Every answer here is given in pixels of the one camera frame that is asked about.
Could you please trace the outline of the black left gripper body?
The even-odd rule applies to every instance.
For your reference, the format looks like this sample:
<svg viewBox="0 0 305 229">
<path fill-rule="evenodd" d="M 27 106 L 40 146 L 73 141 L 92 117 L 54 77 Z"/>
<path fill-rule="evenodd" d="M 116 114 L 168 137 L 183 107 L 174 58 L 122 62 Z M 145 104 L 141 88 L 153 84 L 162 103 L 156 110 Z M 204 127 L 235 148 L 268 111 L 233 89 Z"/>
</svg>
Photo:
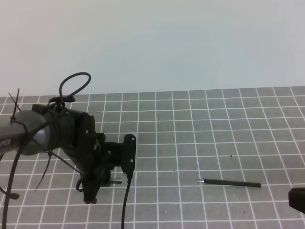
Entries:
<svg viewBox="0 0 305 229">
<path fill-rule="evenodd" d="M 94 116 L 81 111 L 67 111 L 71 142 L 62 149 L 80 172 L 76 188 L 101 188 L 111 185 L 109 153 L 103 149 L 105 134 L 95 130 Z"/>
</svg>

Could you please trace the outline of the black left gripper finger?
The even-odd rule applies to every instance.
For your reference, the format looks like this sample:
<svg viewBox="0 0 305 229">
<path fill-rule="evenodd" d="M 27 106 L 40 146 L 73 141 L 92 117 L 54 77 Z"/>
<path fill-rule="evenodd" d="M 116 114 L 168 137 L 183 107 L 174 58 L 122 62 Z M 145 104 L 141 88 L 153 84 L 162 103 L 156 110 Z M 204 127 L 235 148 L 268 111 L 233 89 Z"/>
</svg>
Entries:
<svg viewBox="0 0 305 229">
<path fill-rule="evenodd" d="M 82 175 L 83 201 L 86 204 L 96 204 L 97 194 L 102 182 L 102 177 L 94 174 Z"/>
</svg>

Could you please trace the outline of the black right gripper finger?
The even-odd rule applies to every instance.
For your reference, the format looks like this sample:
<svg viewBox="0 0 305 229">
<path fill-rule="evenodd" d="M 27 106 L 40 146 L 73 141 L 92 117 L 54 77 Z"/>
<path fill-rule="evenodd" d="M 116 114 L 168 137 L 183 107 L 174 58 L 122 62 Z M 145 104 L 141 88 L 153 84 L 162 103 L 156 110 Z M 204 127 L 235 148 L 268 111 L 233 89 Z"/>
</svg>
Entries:
<svg viewBox="0 0 305 229">
<path fill-rule="evenodd" d="M 289 206 L 305 214 L 305 188 L 294 187 L 288 192 Z"/>
</svg>

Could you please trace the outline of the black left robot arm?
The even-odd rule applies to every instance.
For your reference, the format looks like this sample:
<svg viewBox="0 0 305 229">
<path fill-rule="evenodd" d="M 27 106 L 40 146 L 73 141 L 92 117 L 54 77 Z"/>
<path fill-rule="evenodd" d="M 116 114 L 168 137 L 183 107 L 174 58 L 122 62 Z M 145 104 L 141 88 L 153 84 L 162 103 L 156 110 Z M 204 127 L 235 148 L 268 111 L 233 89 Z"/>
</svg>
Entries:
<svg viewBox="0 0 305 229">
<path fill-rule="evenodd" d="M 101 144 L 105 135 L 95 130 L 94 117 L 71 109 L 64 113 L 46 110 L 39 105 L 35 110 L 23 110 L 13 120 L 0 126 L 0 151 L 14 149 L 31 156 L 60 148 L 80 173 L 83 201 L 95 204 L 103 183 L 110 179 L 106 153 Z"/>
</svg>

